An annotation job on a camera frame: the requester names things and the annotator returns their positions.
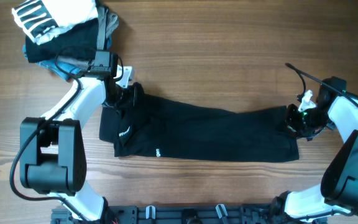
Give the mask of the black t-shirt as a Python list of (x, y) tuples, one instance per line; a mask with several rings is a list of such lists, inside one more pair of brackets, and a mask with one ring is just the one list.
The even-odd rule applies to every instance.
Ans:
[(235, 113), (146, 94), (140, 83), (115, 108), (103, 107), (99, 138), (116, 157), (289, 162), (299, 158), (285, 132), (286, 106)]

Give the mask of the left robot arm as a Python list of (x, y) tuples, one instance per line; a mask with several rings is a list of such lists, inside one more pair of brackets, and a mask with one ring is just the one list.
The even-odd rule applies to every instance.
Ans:
[(117, 66), (76, 78), (70, 91), (41, 117), (27, 117), (20, 126), (21, 148), (11, 174), (36, 191), (39, 201), (58, 200), (78, 223), (118, 223), (107, 200), (86, 181), (82, 129), (93, 112), (109, 100), (123, 99), (135, 71)]

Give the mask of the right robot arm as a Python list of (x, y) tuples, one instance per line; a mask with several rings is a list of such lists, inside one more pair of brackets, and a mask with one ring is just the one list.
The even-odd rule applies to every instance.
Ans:
[(334, 215), (358, 216), (358, 100), (337, 96), (328, 117), (344, 142), (321, 183), (275, 197), (269, 218), (277, 223), (311, 223)]

